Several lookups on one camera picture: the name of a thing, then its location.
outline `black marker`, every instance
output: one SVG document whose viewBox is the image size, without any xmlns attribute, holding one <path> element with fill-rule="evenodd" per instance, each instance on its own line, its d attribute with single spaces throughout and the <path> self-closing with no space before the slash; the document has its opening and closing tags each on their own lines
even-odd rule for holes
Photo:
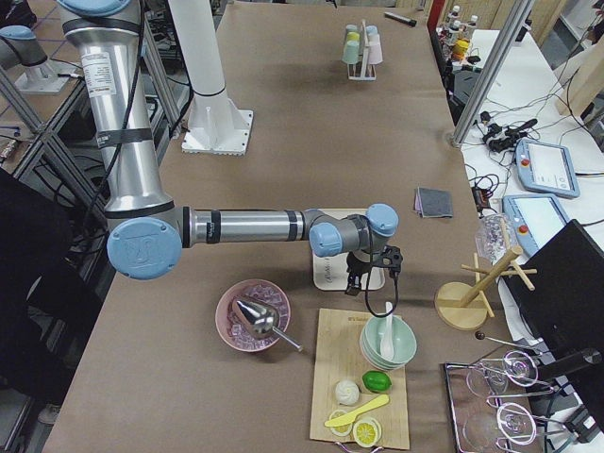
<svg viewBox="0 0 604 453">
<path fill-rule="evenodd" d="M 393 12 L 384 12 L 384 16 L 390 17 L 391 19 L 395 19 L 398 22 L 402 22 L 408 26 L 416 26 L 417 21 L 415 19 L 410 19 L 409 17 L 399 16 L 398 14 L 394 14 Z"/>
</svg>

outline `pink bowl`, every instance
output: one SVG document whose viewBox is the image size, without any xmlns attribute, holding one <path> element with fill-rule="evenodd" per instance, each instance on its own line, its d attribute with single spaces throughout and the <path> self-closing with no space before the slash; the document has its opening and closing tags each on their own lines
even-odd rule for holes
<svg viewBox="0 0 604 453">
<path fill-rule="evenodd" d="M 223 341 L 238 351 L 258 352 L 271 347 L 278 341 L 277 335 L 262 340 L 252 337 L 240 323 L 231 308 L 231 302 L 239 295 L 256 297 L 270 304 L 279 312 L 278 327 L 285 331 L 290 324 L 290 301 L 275 283 L 267 280 L 250 279 L 231 286 L 218 301 L 216 307 L 216 328 Z"/>
</svg>

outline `metal ladle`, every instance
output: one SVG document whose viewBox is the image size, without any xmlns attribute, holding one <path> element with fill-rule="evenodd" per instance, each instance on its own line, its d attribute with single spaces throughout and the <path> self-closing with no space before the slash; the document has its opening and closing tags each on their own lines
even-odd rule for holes
<svg viewBox="0 0 604 453">
<path fill-rule="evenodd" d="M 279 313 L 275 307 L 268 305 L 255 297 L 240 295 L 231 302 L 233 312 L 242 322 L 245 330 L 254 338 L 261 340 L 275 333 L 280 338 L 291 344 L 298 352 L 304 347 L 293 338 L 286 335 L 277 326 L 279 324 Z"/>
</svg>

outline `yellow knife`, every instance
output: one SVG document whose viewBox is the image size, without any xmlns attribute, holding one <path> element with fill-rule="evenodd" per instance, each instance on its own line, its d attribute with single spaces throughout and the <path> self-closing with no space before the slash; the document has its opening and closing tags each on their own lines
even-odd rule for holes
<svg viewBox="0 0 604 453">
<path fill-rule="evenodd" d="M 390 402 L 390 398 L 386 394 L 381 394 L 380 396 L 372 399 L 368 403 L 363 404 L 362 406 L 346 413 L 344 415 L 340 415 L 339 417 L 332 418 L 331 420 L 327 420 L 325 422 L 325 426 L 328 428 L 337 428 L 343 427 L 344 425 L 350 425 L 355 421 L 358 415 L 361 415 L 364 412 L 372 411 L 373 409 L 380 408 L 385 404 Z"/>
</svg>

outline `blue joint cap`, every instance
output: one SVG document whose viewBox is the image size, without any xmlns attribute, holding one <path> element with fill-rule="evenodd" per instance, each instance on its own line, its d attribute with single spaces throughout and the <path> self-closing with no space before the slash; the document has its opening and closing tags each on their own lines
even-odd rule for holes
<svg viewBox="0 0 604 453">
<path fill-rule="evenodd" d="M 153 217 L 129 219 L 107 241 L 109 261 L 126 277 L 149 280 L 170 272 L 182 253 L 178 231 Z"/>
<path fill-rule="evenodd" d="M 36 35 L 24 25 L 9 25 L 0 29 L 0 36 L 8 40 L 31 41 L 36 39 Z"/>
<path fill-rule="evenodd" d="M 385 238 L 391 238 L 398 228 L 398 214 L 390 206 L 383 203 L 376 203 L 367 208 L 365 214 L 371 229 Z"/>
<path fill-rule="evenodd" d="M 83 17 L 109 17 L 130 4 L 131 0 L 57 0 L 62 7 Z"/>
<path fill-rule="evenodd" d="M 310 248 L 319 257 L 335 257 L 342 253 L 344 244 L 340 231 L 332 224 L 318 224 L 309 232 Z"/>
</svg>

